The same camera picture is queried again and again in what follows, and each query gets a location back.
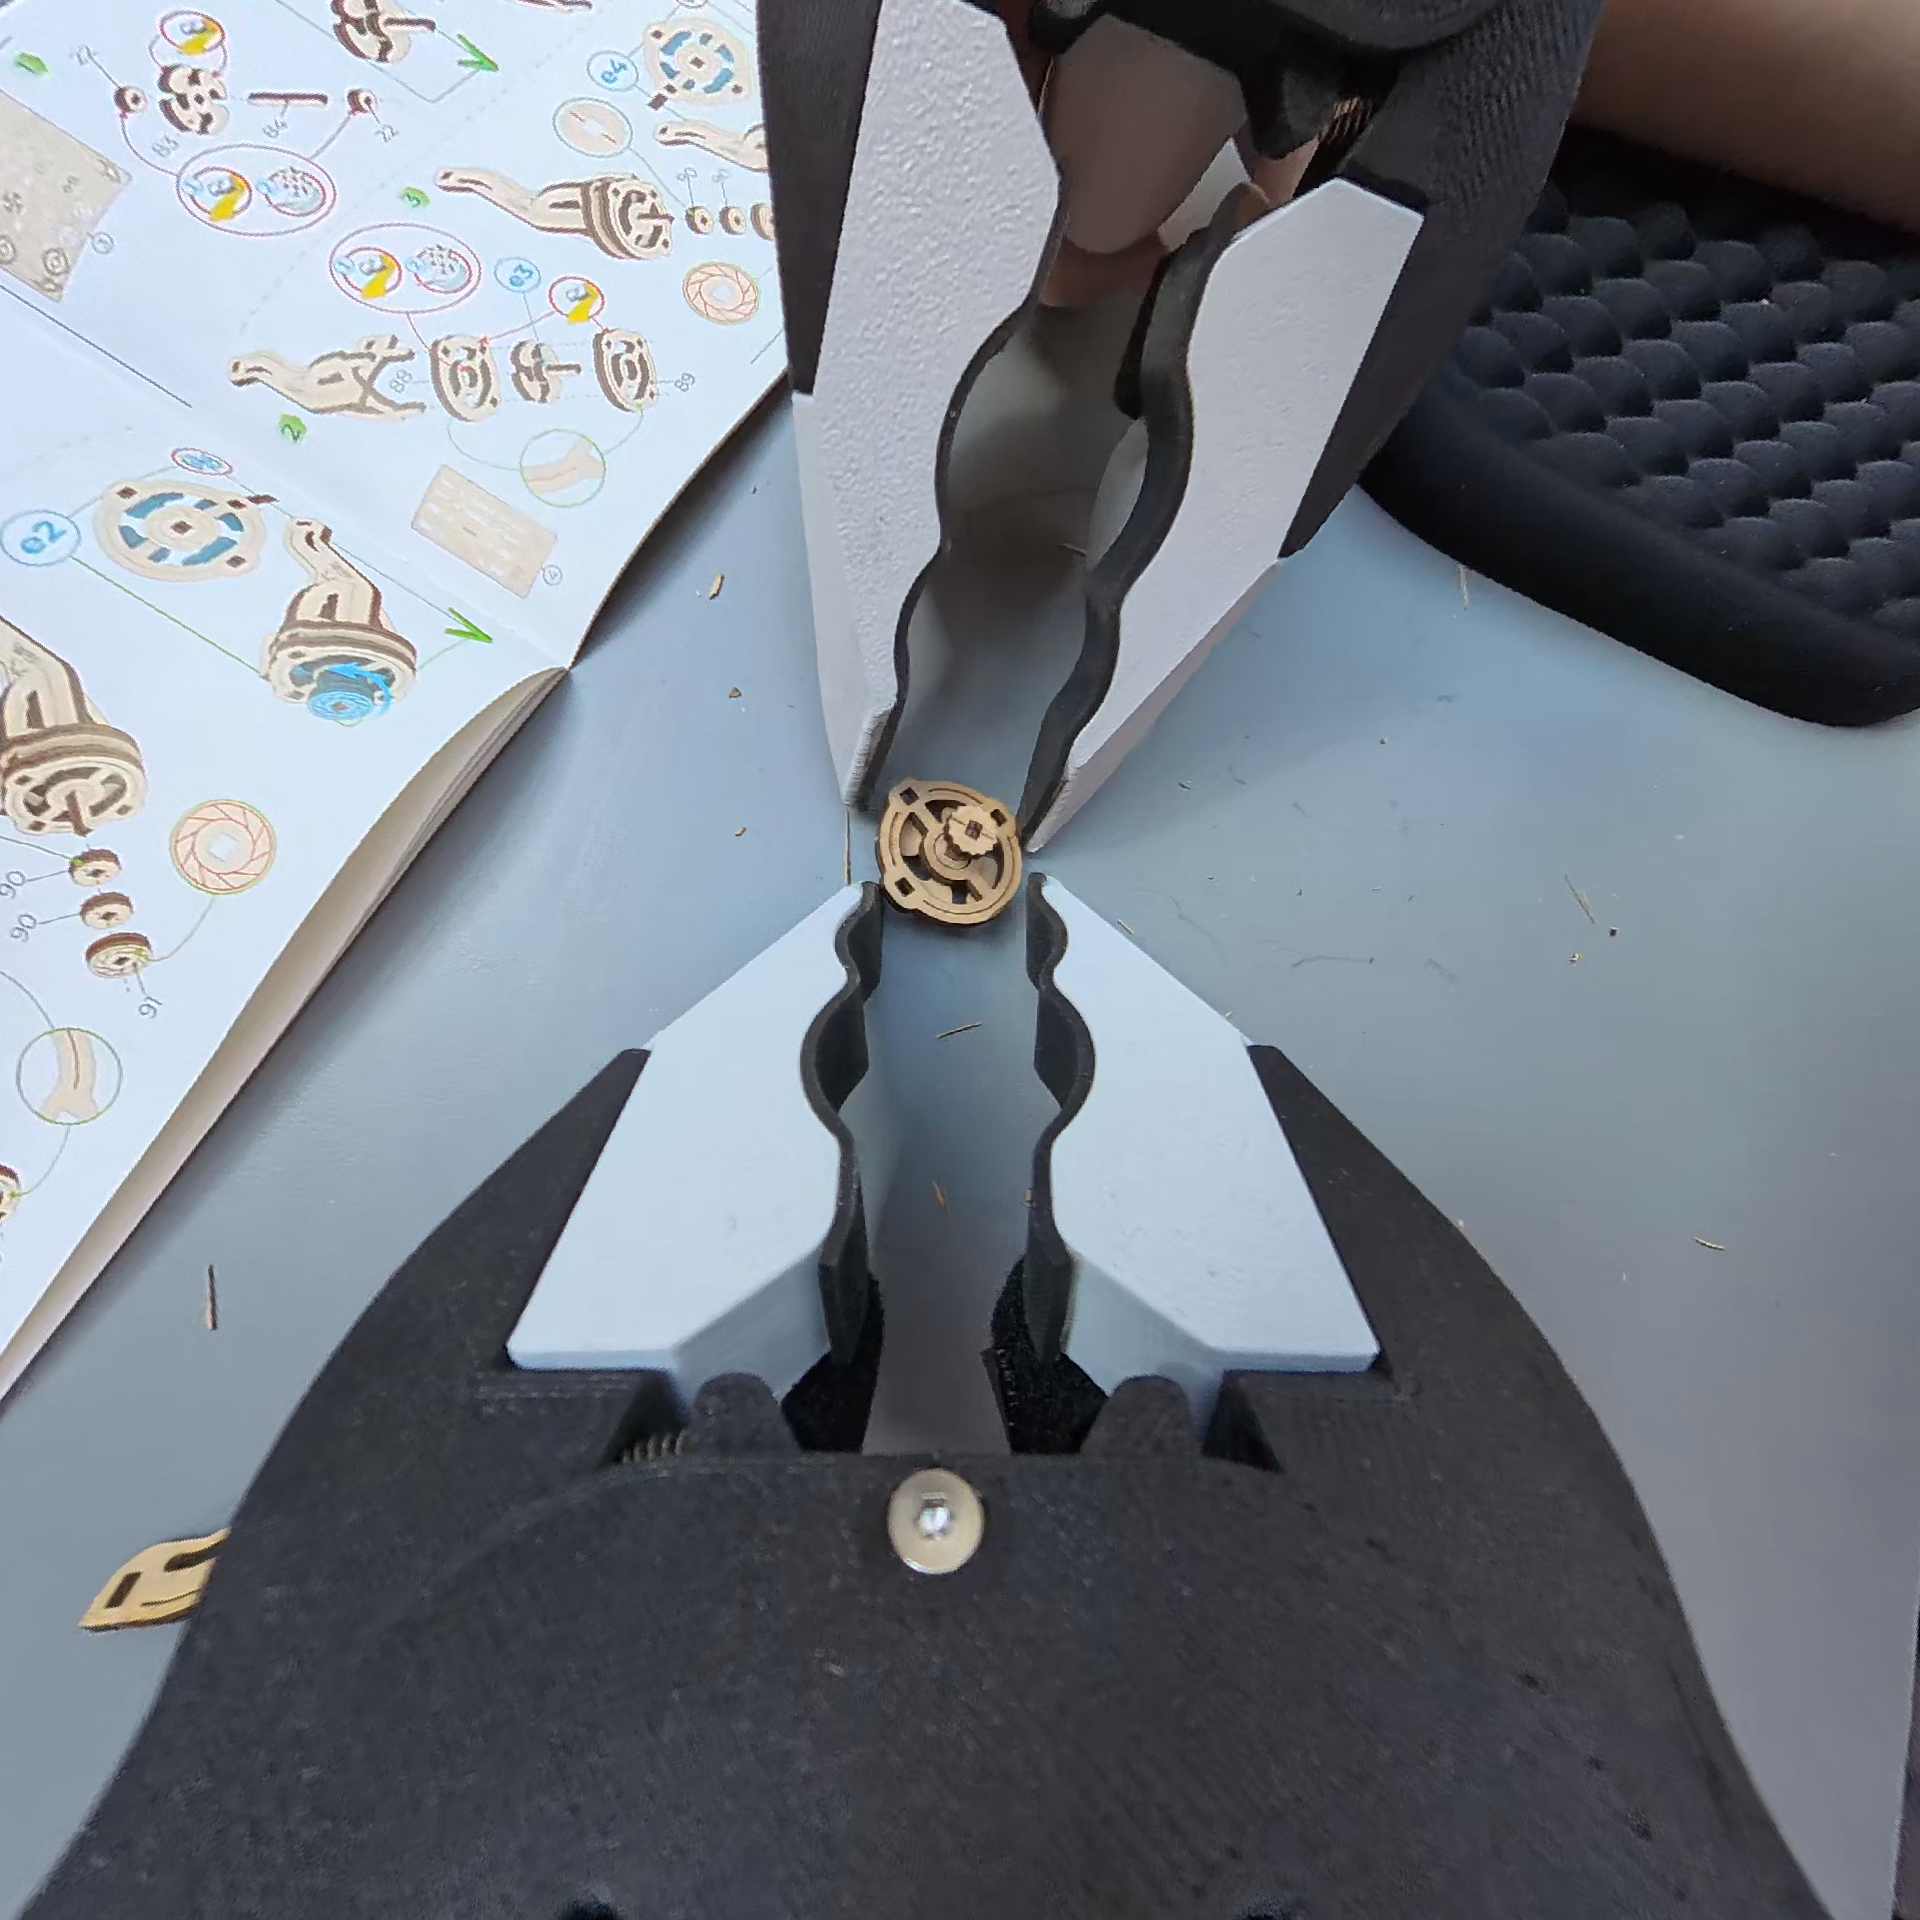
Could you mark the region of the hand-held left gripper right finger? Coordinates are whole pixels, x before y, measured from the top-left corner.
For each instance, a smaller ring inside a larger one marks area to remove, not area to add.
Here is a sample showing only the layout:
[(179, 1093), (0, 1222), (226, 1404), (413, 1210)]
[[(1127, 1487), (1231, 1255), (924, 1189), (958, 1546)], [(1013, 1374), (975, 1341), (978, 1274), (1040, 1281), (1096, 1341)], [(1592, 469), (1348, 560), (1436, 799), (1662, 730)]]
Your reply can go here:
[(1056, 880), (1028, 885), (1056, 1099), (1000, 1374), (1363, 1374), (1379, 1341), (1244, 1035)]

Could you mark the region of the illustrated instruction booklet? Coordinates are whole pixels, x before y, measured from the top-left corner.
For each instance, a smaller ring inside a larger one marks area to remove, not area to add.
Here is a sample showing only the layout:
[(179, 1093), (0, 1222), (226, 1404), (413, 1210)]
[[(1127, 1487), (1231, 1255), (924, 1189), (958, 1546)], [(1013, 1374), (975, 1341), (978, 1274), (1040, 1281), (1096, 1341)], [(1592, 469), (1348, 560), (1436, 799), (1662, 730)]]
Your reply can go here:
[(782, 372), (751, 3), (2, 5), (2, 1388)]

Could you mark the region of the wooden arm piece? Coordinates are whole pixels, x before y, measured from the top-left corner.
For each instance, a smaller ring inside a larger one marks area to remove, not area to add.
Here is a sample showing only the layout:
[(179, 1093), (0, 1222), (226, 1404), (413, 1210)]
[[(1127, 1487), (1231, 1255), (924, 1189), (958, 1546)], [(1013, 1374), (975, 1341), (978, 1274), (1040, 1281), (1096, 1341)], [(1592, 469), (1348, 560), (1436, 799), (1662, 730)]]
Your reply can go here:
[(113, 1571), (85, 1605), (78, 1628), (97, 1636), (185, 1618), (202, 1602), (212, 1564), (228, 1538), (232, 1530), (221, 1528), (139, 1550)]

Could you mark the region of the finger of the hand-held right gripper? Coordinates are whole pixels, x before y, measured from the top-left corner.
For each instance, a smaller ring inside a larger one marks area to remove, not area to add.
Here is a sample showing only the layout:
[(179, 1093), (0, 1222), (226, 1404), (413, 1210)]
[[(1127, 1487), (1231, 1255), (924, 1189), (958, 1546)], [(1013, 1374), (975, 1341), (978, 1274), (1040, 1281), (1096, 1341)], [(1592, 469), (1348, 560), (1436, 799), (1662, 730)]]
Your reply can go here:
[(1038, 303), (1061, 177), (994, 3), (763, 3), (760, 104), (823, 721), (865, 806), (955, 428)]
[(1043, 844), (1116, 773), (1281, 565), (1423, 219), (1332, 181), (1186, 243), (1141, 350), (1137, 494), (1086, 575), (1083, 648), (1018, 805)]

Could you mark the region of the round wooden wheel assembly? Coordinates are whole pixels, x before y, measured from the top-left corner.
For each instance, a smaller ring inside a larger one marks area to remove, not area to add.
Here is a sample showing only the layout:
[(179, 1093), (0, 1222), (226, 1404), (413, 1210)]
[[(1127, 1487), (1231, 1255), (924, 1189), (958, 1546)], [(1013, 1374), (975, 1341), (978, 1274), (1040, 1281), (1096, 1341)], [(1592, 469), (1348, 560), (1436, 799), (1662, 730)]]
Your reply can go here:
[[(927, 863), (924, 842), (936, 821), (952, 805), (987, 801), (1005, 814), (1004, 861), (991, 863), (987, 877), (948, 880)], [(900, 781), (888, 799), (880, 821), (876, 859), (888, 898), (940, 926), (983, 926), (991, 922), (1018, 892), (1021, 844), (1018, 824), (1005, 805), (975, 793), (955, 781)]]

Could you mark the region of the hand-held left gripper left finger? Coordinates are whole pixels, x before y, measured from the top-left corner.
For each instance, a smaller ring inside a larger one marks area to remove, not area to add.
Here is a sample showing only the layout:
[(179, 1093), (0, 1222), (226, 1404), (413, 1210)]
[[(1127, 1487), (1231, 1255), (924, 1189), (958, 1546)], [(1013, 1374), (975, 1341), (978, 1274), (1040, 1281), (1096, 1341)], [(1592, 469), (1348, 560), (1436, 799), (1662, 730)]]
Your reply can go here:
[(854, 1144), (880, 890), (850, 885), (645, 1045), (509, 1336), (521, 1368), (805, 1374), (870, 1314)]

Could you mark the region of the black foam mat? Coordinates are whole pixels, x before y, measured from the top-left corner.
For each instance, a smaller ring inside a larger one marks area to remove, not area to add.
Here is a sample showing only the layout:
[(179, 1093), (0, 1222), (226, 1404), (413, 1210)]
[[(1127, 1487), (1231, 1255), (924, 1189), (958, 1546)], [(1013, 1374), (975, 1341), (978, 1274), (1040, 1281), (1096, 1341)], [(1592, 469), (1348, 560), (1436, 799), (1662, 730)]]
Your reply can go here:
[(1918, 240), (1574, 130), (1360, 478), (1416, 539), (1781, 715), (1918, 709)]

